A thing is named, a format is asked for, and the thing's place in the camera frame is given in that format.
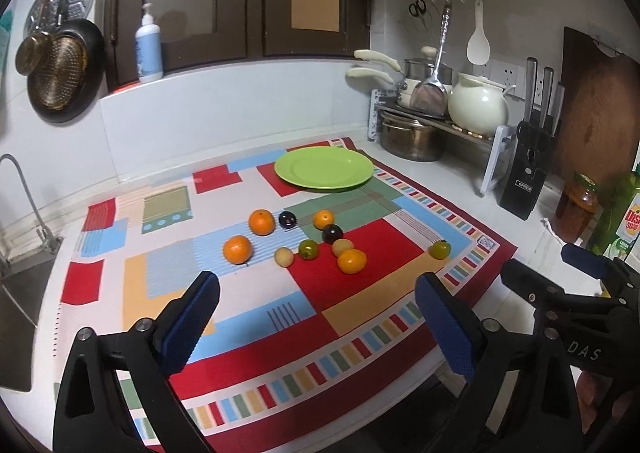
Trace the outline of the person's right hand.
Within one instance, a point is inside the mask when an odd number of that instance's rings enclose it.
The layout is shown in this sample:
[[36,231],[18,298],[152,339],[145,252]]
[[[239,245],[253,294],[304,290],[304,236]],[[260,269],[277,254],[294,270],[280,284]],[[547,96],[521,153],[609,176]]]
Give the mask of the person's right hand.
[[[597,410],[607,391],[608,388],[605,387],[602,379],[591,375],[587,371],[580,373],[576,383],[576,392],[580,417],[582,418],[583,433],[586,433],[596,420]],[[632,399],[634,399],[634,394],[627,392],[615,401],[612,406],[612,418],[614,421],[620,421],[622,419],[626,410],[631,405]]]

